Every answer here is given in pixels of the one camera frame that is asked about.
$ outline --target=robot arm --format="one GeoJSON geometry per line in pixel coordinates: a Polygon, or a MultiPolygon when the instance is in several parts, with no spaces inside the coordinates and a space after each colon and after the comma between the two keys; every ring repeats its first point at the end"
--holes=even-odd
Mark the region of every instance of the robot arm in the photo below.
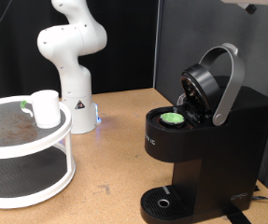
{"type": "Polygon", "coordinates": [[[107,36],[88,9],[86,0],[51,0],[63,13],[68,25],[53,26],[40,32],[37,45],[41,54],[58,69],[63,103],[73,119],[71,133],[87,133],[100,122],[92,101],[91,73],[78,63],[78,56],[93,54],[106,46],[107,36]]]}
{"type": "Polygon", "coordinates": [[[221,0],[224,3],[235,3],[243,8],[247,13],[253,14],[256,11],[256,5],[268,6],[268,0],[221,0]]]}

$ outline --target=wooden table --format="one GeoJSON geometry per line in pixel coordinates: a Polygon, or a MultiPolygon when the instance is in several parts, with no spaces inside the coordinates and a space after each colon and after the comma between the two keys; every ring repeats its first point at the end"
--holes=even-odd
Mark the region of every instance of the wooden table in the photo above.
{"type": "MultiPolygon", "coordinates": [[[[53,198],[26,208],[0,210],[2,223],[137,224],[141,196],[170,185],[173,164],[156,161],[144,150],[145,115],[170,103],[154,89],[93,96],[102,124],[90,133],[72,135],[77,169],[69,186],[53,198]]],[[[268,197],[268,189],[258,182],[268,197]]],[[[268,201],[253,202],[245,215],[268,224],[268,201]]],[[[204,224],[230,224],[225,217],[204,224]]]]}

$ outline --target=white cup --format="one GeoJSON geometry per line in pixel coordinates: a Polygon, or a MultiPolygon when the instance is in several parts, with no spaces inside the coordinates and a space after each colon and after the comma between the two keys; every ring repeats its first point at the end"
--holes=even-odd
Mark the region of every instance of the white cup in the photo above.
{"type": "MultiPolygon", "coordinates": [[[[31,95],[31,101],[35,121],[39,128],[49,129],[61,123],[59,93],[57,91],[34,92],[31,95]]],[[[31,111],[27,109],[21,110],[25,113],[32,114],[31,111]]]]}

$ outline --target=drip tray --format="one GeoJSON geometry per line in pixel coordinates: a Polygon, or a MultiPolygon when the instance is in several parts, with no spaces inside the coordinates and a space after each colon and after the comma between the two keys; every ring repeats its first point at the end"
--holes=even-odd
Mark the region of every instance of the drip tray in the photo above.
{"type": "Polygon", "coordinates": [[[0,160],[0,198],[37,193],[57,183],[66,172],[66,155],[57,147],[0,160]]]}
{"type": "Polygon", "coordinates": [[[141,215],[147,223],[191,223],[191,214],[172,186],[151,189],[141,199],[141,215]]]}

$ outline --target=coffee maker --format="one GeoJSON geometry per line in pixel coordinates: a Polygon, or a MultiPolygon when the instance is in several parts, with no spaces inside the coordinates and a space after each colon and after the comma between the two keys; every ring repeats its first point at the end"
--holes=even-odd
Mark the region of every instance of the coffee maker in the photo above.
{"type": "Polygon", "coordinates": [[[244,75],[237,47],[212,48],[183,72],[177,105],[148,112],[145,150],[174,171],[171,185],[142,196],[147,223],[195,223],[250,207],[268,138],[268,97],[242,86],[244,75]],[[231,76],[214,77],[210,66],[224,53],[231,76]],[[167,113],[184,121],[163,120],[167,113]]]}

